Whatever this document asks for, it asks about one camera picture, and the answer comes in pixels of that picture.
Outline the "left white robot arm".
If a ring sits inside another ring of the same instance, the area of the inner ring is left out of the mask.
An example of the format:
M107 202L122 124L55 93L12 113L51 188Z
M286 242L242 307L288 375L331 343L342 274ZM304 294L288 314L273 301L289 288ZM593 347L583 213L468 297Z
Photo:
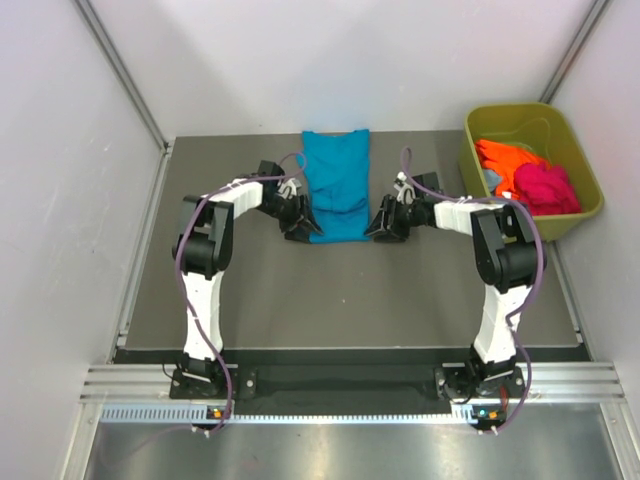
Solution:
M301 192L298 175L282 165L260 162L219 190L186 196L172 247L179 291L187 313L187 337L172 374L172 399L233 397L233 381L222 357L221 290L233 254L234 223L251 210L278 221L285 238L307 242L323 230Z

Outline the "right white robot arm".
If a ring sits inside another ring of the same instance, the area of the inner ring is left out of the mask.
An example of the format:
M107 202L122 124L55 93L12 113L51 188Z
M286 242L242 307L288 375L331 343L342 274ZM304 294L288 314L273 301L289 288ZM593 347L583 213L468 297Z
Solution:
M365 235L376 242L399 243L416 227L468 235L476 270L485 284L482 319L462 372L447 376L442 394L466 400L487 396L516 375L521 312L539 283L546 254L529 217L507 203L449 198L436 173L413 177L400 172L395 194L383 197Z

